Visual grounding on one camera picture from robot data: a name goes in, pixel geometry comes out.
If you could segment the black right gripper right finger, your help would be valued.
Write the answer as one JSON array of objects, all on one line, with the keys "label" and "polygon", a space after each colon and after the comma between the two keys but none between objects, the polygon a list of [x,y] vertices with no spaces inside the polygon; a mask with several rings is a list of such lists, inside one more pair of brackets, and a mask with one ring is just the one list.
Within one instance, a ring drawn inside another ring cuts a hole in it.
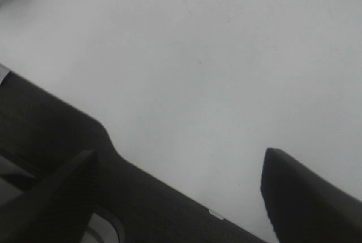
[{"label": "black right gripper right finger", "polygon": [[261,195],[279,242],[361,242],[361,201],[268,148]]}]

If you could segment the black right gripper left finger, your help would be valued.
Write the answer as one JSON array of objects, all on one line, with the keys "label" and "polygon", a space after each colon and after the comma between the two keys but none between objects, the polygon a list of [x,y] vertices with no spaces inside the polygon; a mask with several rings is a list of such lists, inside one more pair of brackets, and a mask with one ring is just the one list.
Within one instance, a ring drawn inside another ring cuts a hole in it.
[{"label": "black right gripper left finger", "polygon": [[99,194],[98,155],[82,151],[1,206],[1,242],[81,242]]}]

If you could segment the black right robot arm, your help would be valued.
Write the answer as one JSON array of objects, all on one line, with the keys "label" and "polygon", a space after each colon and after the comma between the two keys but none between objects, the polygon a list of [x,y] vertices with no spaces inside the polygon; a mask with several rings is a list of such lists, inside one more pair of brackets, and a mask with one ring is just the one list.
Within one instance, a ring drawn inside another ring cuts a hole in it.
[{"label": "black right robot arm", "polygon": [[[282,150],[261,195],[280,242],[360,242],[361,202]],[[1,71],[2,242],[259,242],[123,159],[105,128]]]}]

